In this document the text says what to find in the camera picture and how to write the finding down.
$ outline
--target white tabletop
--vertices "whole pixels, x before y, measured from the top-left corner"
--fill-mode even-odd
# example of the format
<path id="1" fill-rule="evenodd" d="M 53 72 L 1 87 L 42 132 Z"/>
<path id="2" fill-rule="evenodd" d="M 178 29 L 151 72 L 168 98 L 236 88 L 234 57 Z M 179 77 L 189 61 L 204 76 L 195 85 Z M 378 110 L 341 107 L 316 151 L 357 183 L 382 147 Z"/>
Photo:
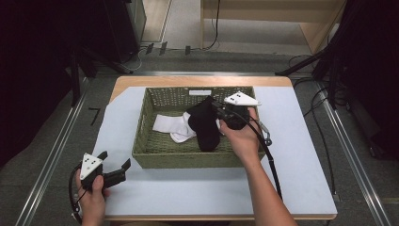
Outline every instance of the white tabletop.
<path id="1" fill-rule="evenodd" d="M 107 219 L 252 218 L 244 169 L 142 169 L 132 157 L 144 87 L 131 87 L 106 108 L 93 155 L 108 151 L 104 172 L 130 158 L 126 181 L 111 187 Z M 337 209 L 292 87 L 254 87 L 270 131 L 283 200 L 294 218 L 332 219 Z M 263 167 L 271 181 L 267 158 Z"/>

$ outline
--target wicker basket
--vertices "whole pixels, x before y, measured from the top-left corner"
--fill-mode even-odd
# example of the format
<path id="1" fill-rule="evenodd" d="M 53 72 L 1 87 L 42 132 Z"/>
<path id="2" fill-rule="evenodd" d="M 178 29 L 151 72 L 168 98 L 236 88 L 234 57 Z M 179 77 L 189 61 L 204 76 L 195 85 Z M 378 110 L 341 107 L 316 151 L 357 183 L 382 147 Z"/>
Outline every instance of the wicker basket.
<path id="1" fill-rule="evenodd" d="M 252 87 L 190 87 L 190 88 L 146 88 L 138 120 L 133 157 L 143 169 L 177 168 L 234 168 L 242 167 L 238 157 L 225 137 L 211 153 L 200 150 L 195 137 L 183 143 L 175 143 L 170 134 L 152 130 L 157 114 L 182 116 L 187 108 L 202 102 L 207 95 L 192 95 L 196 92 L 211 92 L 219 102 L 238 90 L 253 98 Z"/>

